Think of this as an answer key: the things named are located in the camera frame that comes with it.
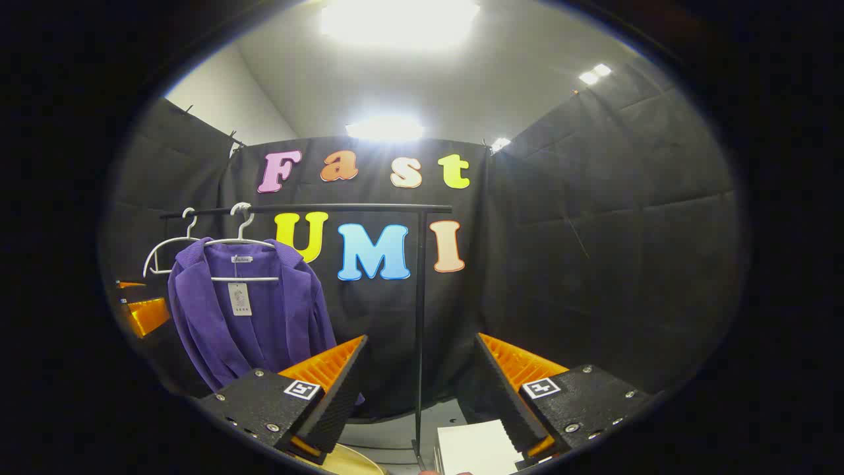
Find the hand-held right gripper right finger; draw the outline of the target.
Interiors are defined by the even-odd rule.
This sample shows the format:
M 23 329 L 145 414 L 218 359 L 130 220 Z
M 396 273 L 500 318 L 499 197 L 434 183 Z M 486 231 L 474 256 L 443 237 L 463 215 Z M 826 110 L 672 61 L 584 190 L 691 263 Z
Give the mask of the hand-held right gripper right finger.
M 596 444 L 653 399 L 597 365 L 569 369 L 487 334 L 476 334 L 474 349 L 519 470 Z

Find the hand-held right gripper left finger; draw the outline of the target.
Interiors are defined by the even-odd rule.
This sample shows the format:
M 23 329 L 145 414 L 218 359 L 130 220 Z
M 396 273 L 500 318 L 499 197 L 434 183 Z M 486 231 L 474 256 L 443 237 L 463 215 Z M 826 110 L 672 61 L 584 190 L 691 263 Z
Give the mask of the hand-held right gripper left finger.
M 358 336 L 289 369 L 251 369 L 198 400 L 215 423 L 272 450 L 322 465 L 335 450 L 361 394 Z

